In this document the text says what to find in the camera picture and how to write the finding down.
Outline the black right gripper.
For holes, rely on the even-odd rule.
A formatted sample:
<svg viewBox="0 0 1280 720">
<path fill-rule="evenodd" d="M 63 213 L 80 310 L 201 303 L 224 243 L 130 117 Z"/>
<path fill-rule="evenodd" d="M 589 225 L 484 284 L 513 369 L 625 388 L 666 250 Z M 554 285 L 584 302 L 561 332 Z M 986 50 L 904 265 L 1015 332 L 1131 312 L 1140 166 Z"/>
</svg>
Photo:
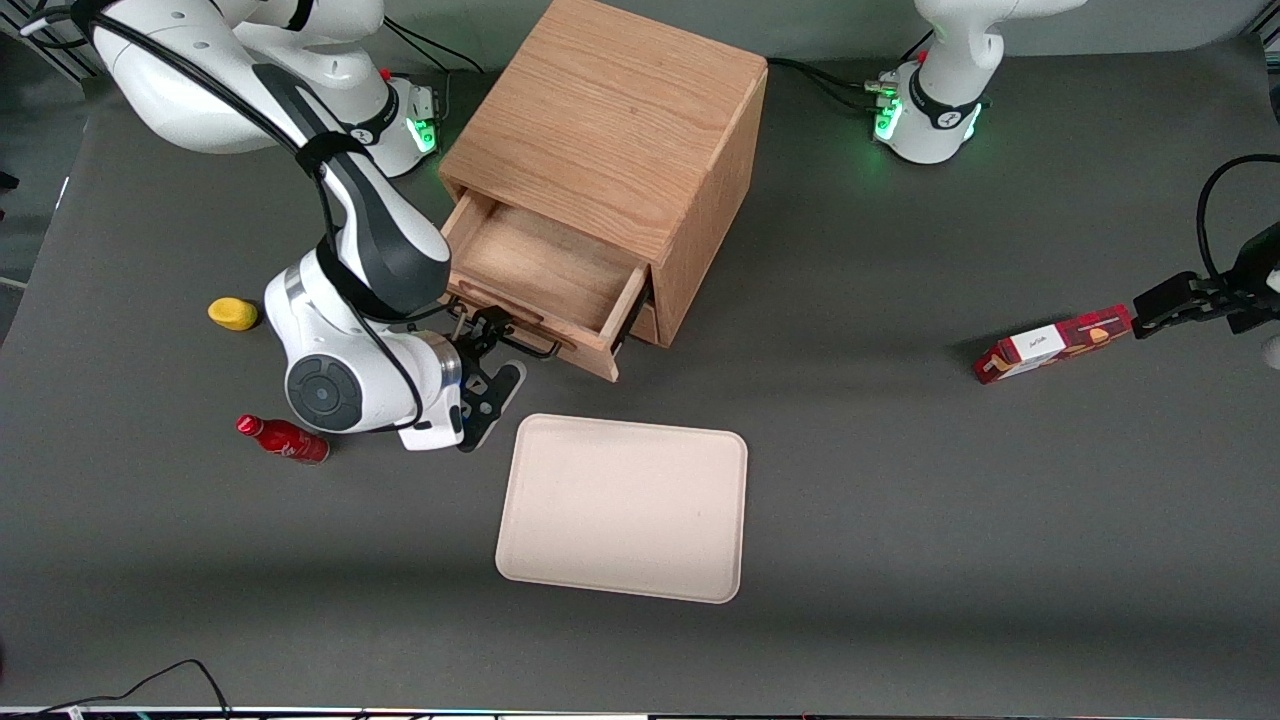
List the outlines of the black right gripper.
<svg viewBox="0 0 1280 720">
<path fill-rule="evenodd" d="M 466 334 L 451 337 L 461 361 L 461 397 L 466 404 L 497 404 L 500 383 L 483 368 L 484 357 L 509 333 L 513 316 L 499 306 L 476 311 L 476 324 Z"/>
</svg>

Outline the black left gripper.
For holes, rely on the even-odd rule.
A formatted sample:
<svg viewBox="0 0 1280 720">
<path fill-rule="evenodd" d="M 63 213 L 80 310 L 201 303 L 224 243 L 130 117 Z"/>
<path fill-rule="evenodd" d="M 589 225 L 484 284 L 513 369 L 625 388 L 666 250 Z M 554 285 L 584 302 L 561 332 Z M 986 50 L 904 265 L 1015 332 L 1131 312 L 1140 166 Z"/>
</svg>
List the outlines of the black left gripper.
<svg viewBox="0 0 1280 720">
<path fill-rule="evenodd" d="M 1279 319 L 1279 223 L 1244 242 L 1234 264 L 1210 274 L 1219 287 L 1233 334 L 1244 334 Z M 1206 306 L 1210 295 L 1194 272 L 1180 272 L 1134 297 L 1134 337 L 1147 340 L 1164 329 L 1217 318 Z"/>
</svg>

